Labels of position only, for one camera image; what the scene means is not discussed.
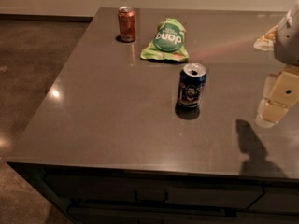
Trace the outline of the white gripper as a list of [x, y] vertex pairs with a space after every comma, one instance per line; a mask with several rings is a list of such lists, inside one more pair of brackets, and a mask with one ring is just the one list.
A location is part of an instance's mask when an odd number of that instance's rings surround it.
[[[299, 0], [278, 23], [274, 54], [282, 63], [299, 65]], [[273, 127], [298, 101], [298, 66], [286, 66], [278, 74], [268, 75], [257, 110], [256, 124], [262, 128]]]

